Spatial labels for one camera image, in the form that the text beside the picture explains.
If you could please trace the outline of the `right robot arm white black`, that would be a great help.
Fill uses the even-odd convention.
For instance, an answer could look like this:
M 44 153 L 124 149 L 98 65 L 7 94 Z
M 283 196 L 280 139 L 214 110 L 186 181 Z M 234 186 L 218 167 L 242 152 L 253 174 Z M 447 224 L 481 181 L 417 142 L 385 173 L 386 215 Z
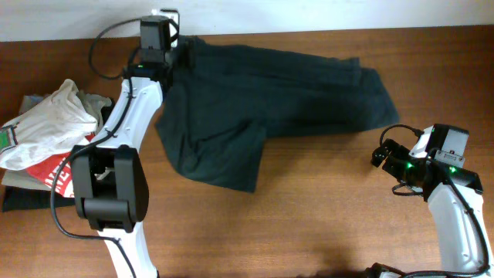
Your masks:
M 382 140 L 371 163 L 397 179 L 395 195 L 423 198 L 438 233 L 440 270 L 379 266 L 379 277 L 491 277 L 493 253 L 483 220 L 479 176 L 463 168 L 465 135 L 422 134 L 412 149 Z

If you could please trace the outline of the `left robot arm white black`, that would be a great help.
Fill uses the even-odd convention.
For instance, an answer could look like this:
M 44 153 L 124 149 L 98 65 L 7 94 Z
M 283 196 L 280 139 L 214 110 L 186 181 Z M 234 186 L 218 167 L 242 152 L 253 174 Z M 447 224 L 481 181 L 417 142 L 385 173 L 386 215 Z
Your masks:
M 149 188 L 139 152 L 174 70 L 194 66 L 193 49 L 193 43 L 179 40 L 157 62 L 143 50 L 141 61 L 125 69 L 119 99 L 103 129 L 71 152 L 77 215 L 105 242 L 119 277 L 159 275 L 144 234 Z

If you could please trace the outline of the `dark green t-shirt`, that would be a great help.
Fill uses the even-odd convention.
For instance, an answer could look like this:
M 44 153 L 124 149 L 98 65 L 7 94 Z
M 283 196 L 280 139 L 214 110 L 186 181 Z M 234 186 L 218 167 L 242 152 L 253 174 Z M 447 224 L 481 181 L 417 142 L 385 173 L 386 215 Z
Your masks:
M 195 67 L 174 70 L 156 123 L 181 176 L 253 192 L 266 140 L 369 131 L 398 111 L 378 72 L 357 58 L 327 58 L 198 37 Z

